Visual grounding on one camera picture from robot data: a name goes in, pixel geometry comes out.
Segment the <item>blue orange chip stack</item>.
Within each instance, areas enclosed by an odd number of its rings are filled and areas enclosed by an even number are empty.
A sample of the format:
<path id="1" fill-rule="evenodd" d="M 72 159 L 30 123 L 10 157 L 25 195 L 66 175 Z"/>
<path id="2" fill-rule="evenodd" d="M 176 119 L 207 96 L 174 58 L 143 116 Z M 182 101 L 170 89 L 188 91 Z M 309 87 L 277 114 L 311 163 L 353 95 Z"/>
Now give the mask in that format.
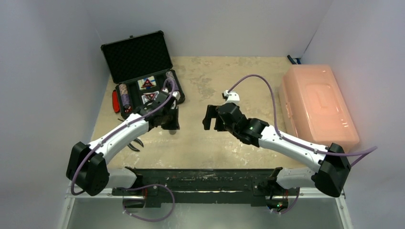
<path id="1" fill-rule="evenodd" d="M 166 77 L 174 80 L 174 75 L 172 71 L 166 72 Z"/>

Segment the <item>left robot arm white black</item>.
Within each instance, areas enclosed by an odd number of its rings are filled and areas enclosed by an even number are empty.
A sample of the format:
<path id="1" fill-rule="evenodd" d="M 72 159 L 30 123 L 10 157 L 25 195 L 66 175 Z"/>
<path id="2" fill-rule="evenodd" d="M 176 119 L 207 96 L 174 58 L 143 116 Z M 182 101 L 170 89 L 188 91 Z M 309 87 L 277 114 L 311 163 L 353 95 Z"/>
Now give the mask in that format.
<path id="1" fill-rule="evenodd" d="M 179 130 L 179 97 L 178 91 L 161 91 L 104 136 L 88 144 L 76 143 L 66 170 L 66 177 L 71 181 L 71 193 L 96 196 L 105 188 L 122 188 L 130 195 L 140 193 L 142 182 L 137 179 L 135 169 L 108 169 L 107 165 L 133 140 L 153 128 Z"/>

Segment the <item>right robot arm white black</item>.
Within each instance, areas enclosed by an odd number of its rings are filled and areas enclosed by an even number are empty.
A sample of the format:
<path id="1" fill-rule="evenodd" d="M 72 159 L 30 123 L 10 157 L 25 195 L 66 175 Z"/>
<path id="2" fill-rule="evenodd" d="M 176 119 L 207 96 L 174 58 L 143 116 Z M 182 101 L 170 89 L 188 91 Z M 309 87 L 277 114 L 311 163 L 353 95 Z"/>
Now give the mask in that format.
<path id="1" fill-rule="evenodd" d="M 227 131 L 243 144 L 273 150 L 304 164 L 302 168 L 277 168 L 268 181 L 272 193 L 314 187 L 330 197 L 341 195 L 351 171 L 342 146 L 336 143 L 318 145 L 279 132 L 263 120 L 247 118 L 234 103 L 208 105 L 202 121 L 205 130 L 210 129 L 212 119 L 218 132 Z"/>

